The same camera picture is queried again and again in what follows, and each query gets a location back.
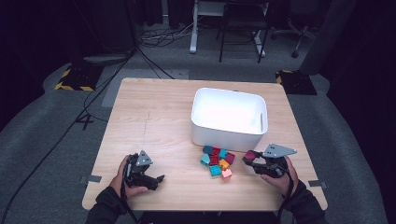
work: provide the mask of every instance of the wooden table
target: wooden table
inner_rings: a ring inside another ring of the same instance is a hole
[[[82,205],[91,209],[96,196],[110,183],[125,155],[144,149],[153,160],[146,175],[165,175],[155,190],[129,201],[141,211],[275,211],[282,197],[275,188],[242,162],[244,153],[233,152],[233,176],[227,182],[212,177],[200,163],[202,147],[191,141],[191,109],[198,89],[208,87],[243,91],[264,98],[268,110],[268,132],[256,147],[264,151],[270,143],[298,151],[290,159],[299,178],[318,198],[327,202],[322,188],[310,188],[317,180],[304,140],[287,96],[278,84],[125,78],[113,107]]]

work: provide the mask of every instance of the person's arm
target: person's arm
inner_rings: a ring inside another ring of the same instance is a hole
[[[285,209],[291,211],[298,224],[322,224],[328,223],[325,219],[325,212],[321,209],[317,198],[309,191],[305,184],[298,179],[297,172],[294,169],[289,157],[285,157],[288,164],[291,178],[294,186],[290,197],[285,202]],[[289,189],[290,179],[287,175],[280,178],[272,178],[269,175],[262,175],[262,179],[268,184],[277,188],[282,195],[286,195]]]
[[[110,185],[96,198],[96,205],[94,205],[88,213],[86,223],[115,223],[119,215],[124,215],[126,213],[126,208],[122,205],[120,199],[122,185],[125,187],[125,195],[128,200],[135,195],[148,191],[146,187],[129,188],[123,182],[123,170],[127,160],[128,156],[123,159],[119,171],[117,175],[114,176]]]

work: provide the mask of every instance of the person's hand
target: person's hand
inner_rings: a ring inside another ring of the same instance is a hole
[[[285,156],[285,160],[286,160],[286,163],[288,164],[289,172],[290,172],[291,178],[293,179],[293,182],[294,182],[293,190],[291,192],[291,195],[293,195],[294,191],[297,188],[299,180],[298,180],[297,172],[294,169],[293,165],[291,164],[289,157]],[[272,178],[269,175],[261,175],[261,177],[268,184],[275,186],[279,193],[286,196],[286,194],[288,193],[289,182],[290,182],[289,176],[287,174],[282,175],[280,178]]]
[[[132,196],[147,192],[149,189],[146,187],[134,187],[132,186],[131,188],[129,188],[124,181],[122,180],[123,177],[123,170],[124,167],[127,163],[128,160],[128,156],[125,156],[125,158],[123,159],[122,163],[120,164],[120,168],[119,168],[119,172],[117,173],[116,176],[114,176],[113,180],[110,183],[110,187],[113,188],[116,193],[119,195],[119,197],[121,196],[121,185],[125,186],[125,194],[126,197],[128,199],[130,199]]]

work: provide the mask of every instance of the person's left hand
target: person's left hand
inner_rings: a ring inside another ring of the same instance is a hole
[[[123,170],[124,167],[127,163],[128,160],[128,156],[125,156],[125,158],[123,159],[123,161],[120,164],[120,168],[119,168],[119,172],[117,173],[116,176],[114,176],[113,180],[110,183],[110,187],[113,188],[116,193],[119,195],[119,197],[121,196],[121,185],[125,186],[125,194],[126,197],[128,199],[130,199],[132,196],[147,192],[149,189],[146,187],[134,187],[132,186],[131,188],[129,188],[124,182],[123,182]]]

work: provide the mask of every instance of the chair wheel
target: chair wheel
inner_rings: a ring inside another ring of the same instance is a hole
[[[292,57],[292,58],[297,58],[297,57],[298,57],[298,51],[294,51],[294,52],[291,54],[291,57]]]

